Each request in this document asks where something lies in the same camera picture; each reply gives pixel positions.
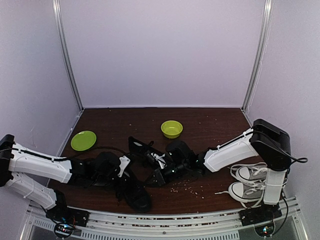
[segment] white backdrop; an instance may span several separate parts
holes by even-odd
[[[295,163],[286,192],[296,196],[310,239],[319,239],[320,223],[320,2],[276,0],[261,75],[247,114],[289,133]]]
[[[264,0],[63,0],[84,107],[240,107]]]
[[[77,114],[52,1],[0,1],[0,139],[56,155]],[[19,239],[28,203],[0,188],[0,239]]]

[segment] green bowl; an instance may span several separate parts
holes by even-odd
[[[163,135],[168,139],[176,139],[180,136],[183,129],[184,127],[182,126],[182,124],[174,120],[165,121],[161,125],[161,131],[163,132]]]

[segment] sneaker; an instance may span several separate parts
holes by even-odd
[[[256,207],[264,197],[266,185],[264,182],[252,183],[251,185],[243,184],[242,182],[232,183],[228,191],[217,192],[215,194],[230,194],[230,196],[240,202],[243,207],[247,208],[246,203],[254,203],[251,208]]]
[[[267,178],[267,164],[259,162],[256,164],[235,164],[230,168],[230,174],[241,183],[264,182]]]

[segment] cable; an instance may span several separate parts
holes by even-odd
[[[284,220],[283,220],[282,224],[280,225],[280,227],[279,227],[274,233],[272,233],[271,236],[277,234],[277,233],[280,231],[280,229],[285,225],[285,222],[286,222],[286,220],[287,220],[287,218],[288,218],[289,206],[288,206],[288,203],[287,203],[286,198],[285,198],[284,196],[282,196],[282,199],[283,199],[283,201],[284,201],[284,203],[285,203],[285,205],[286,205],[285,217],[284,217]]]
[[[63,162],[63,161],[67,161],[67,160],[71,160],[71,159],[75,159],[76,157],[79,157],[83,154],[86,154],[90,151],[93,151],[93,150],[98,150],[98,149],[108,149],[108,150],[114,150],[114,151],[117,151],[119,153],[122,153],[123,155],[127,155],[127,153],[125,151],[123,151],[122,149],[120,148],[117,148],[117,147],[113,147],[113,146],[96,146],[96,147],[93,147],[93,148],[90,148],[88,150],[85,150],[85,151],[82,151],[82,152],[79,152],[73,156],[70,156],[70,157],[64,157],[64,158],[61,158],[61,159],[55,159],[54,161],[55,162]]]
[[[286,151],[284,151],[280,146],[277,145],[277,143],[275,142],[275,140],[273,140],[271,137],[269,137],[267,134],[265,134],[262,131],[254,131],[254,134],[261,134],[264,137],[266,137],[277,149],[279,149],[283,154],[285,154],[287,157],[291,158],[293,160],[293,163],[298,162],[301,164],[305,164],[308,162],[308,158],[307,157],[301,157],[301,158],[295,158],[294,156],[290,155],[289,153],[287,153]]]
[[[4,151],[8,151],[8,150],[18,150],[18,149],[16,149],[16,148],[1,149],[1,150],[0,150],[0,153],[1,153],[1,152],[4,152]]]

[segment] dark wooden surface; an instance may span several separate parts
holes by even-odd
[[[215,147],[240,135],[249,125],[240,109],[235,108],[106,108],[86,109],[75,127],[71,138],[78,132],[95,132],[95,146],[114,146],[128,151],[128,137],[133,136],[145,143],[154,140],[156,149],[165,151],[171,140],[165,138],[160,126],[164,121],[177,120],[183,125],[179,137],[195,152]],[[63,156],[76,152],[67,143]],[[94,158],[101,150],[85,153],[81,159]],[[242,163],[260,162],[259,157]],[[143,168],[139,162],[132,169],[140,180],[146,179],[150,169]],[[152,198],[150,214],[204,213],[241,208],[241,204],[228,194],[218,194],[228,190],[236,180],[231,177],[227,167],[199,179],[183,177],[161,188],[147,188]],[[112,189],[69,186],[52,180],[50,188],[62,191],[70,206],[117,213],[133,213],[122,200],[116,199]]]

